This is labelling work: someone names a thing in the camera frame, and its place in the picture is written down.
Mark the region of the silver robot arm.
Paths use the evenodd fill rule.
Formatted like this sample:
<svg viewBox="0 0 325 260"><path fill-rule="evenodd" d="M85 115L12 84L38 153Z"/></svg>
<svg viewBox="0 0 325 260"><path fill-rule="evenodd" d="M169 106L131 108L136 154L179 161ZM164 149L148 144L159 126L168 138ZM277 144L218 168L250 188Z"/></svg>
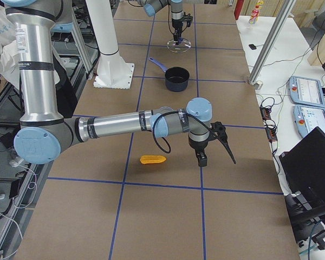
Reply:
<svg viewBox="0 0 325 260"><path fill-rule="evenodd" d="M198 164L207 163L204 152L215 140L211 103L192 99L184 109L154 110L97 118L74 117L77 98L71 86L57 90L51 30L72 23L71 1L5 1L6 17L15 26L18 67L24 100L21 128L14 138L17 154L32 164L55 160L69 147L100 137L149 131L154 138L187 133Z"/></svg>
<svg viewBox="0 0 325 260"><path fill-rule="evenodd" d="M160 10L165 7L169 7L170 18L168 21L172 22L172 43L175 46L180 45L182 42L182 31L183 31L183 1L168 1L168 0L145 0L137 1L138 5L143 7L146 15L152 17L156 15Z"/></svg>

